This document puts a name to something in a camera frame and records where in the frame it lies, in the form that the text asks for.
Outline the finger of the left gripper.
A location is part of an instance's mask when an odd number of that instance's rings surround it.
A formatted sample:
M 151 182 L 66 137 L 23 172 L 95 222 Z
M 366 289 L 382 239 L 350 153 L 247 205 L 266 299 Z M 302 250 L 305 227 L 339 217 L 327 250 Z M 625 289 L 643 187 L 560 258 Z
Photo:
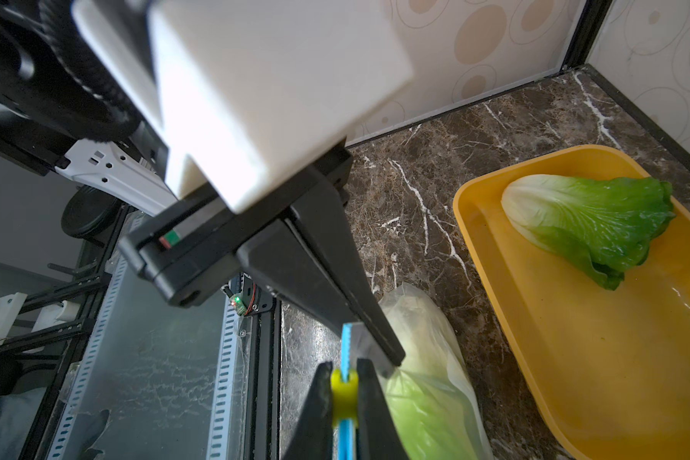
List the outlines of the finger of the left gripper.
M 340 195 L 327 180 L 295 199 L 243 243 L 236 256 L 264 287 L 340 334 L 360 322 L 375 340 L 367 356 L 400 366 L 406 352 L 371 291 Z

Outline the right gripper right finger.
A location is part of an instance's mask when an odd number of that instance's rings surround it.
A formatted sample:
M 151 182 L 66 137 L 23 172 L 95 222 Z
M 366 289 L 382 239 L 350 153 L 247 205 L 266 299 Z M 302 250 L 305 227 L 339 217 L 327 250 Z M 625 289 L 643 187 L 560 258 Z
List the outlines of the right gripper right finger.
M 359 358 L 356 458 L 408 460 L 387 406 L 379 376 L 371 360 Z

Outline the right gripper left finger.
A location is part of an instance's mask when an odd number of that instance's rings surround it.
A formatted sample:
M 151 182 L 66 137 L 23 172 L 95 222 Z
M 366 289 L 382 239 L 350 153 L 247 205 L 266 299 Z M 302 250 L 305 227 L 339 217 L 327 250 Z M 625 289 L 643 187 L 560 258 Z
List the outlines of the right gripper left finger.
M 333 457 L 333 364 L 320 363 L 312 378 L 285 460 L 324 460 Z

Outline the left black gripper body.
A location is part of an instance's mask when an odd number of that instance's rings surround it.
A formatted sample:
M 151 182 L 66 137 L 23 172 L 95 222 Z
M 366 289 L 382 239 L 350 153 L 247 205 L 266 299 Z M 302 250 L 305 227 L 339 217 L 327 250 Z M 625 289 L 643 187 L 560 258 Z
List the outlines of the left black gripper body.
M 318 182 L 337 191 L 352 156 L 340 142 L 241 214 L 227 208 L 210 184 L 197 188 L 119 241 L 130 268 L 171 306 L 199 306 L 240 270 L 238 248 L 280 218 Z

